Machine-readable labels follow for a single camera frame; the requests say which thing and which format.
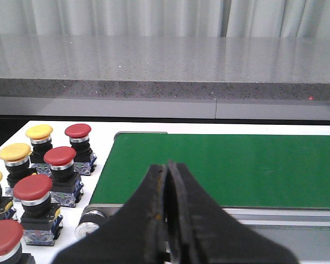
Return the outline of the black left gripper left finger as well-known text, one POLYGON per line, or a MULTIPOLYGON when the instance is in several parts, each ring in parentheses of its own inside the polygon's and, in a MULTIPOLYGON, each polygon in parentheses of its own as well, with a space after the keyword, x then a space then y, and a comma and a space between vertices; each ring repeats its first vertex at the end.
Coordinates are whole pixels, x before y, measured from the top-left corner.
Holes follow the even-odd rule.
POLYGON ((98 230, 62 250, 53 263, 164 263, 167 170, 151 165, 130 199, 98 230))

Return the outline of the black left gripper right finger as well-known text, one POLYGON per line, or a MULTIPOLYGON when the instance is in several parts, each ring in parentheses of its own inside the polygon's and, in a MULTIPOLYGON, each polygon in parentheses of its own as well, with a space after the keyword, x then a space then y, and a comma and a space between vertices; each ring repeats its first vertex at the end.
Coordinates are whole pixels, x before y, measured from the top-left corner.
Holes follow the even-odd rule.
POLYGON ((168 164, 167 222, 174 263, 299 262, 224 211, 183 163, 168 164))

